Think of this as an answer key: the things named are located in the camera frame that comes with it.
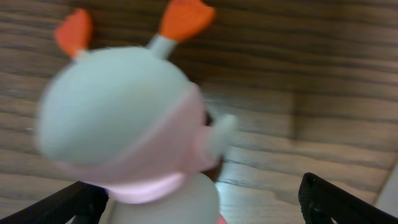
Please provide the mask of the white pink duck toy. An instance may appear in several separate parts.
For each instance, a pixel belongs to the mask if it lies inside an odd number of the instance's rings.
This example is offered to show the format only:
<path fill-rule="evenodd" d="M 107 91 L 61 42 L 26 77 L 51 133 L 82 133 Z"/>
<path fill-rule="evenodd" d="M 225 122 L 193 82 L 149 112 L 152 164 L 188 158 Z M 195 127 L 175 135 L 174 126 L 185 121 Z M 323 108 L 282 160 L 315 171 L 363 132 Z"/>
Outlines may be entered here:
<path fill-rule="evenodd" d="M 44 91 L 36 123 L 40 153 L 116 204 L 111 223 L 224 223 L 205 175 L 231 146 L 238 120 L 207 123 L 200 87 L 169 60 L 208 27 L 214 8 L 173 0 L 144 47 L 89 48 L 93 23 L 75 9 L 55 38 L 72 61 Z"/>

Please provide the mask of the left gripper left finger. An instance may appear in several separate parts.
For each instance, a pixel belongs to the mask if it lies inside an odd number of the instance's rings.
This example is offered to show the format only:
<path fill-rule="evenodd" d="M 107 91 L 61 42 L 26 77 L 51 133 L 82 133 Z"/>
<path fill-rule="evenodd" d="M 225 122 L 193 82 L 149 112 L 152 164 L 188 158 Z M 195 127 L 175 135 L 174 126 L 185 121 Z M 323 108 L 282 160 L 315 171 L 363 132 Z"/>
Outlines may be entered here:
<path fill-rule="evenodd" d="M 1 224 L 98 224 L 108 200 L 105 189 L 78 181 L 1 219 Z"/>

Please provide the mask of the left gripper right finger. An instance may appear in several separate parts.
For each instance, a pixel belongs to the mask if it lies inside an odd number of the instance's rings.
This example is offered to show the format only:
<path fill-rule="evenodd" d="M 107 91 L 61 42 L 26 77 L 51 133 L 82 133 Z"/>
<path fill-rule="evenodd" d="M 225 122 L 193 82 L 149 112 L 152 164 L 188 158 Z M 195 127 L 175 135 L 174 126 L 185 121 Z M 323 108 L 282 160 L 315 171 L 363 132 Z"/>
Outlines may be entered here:
<path fill-rule="evenodd" d="M 396 217 L 310 172 L 303 175 L 298 200 L 306 224 L 397 224 Z"/>

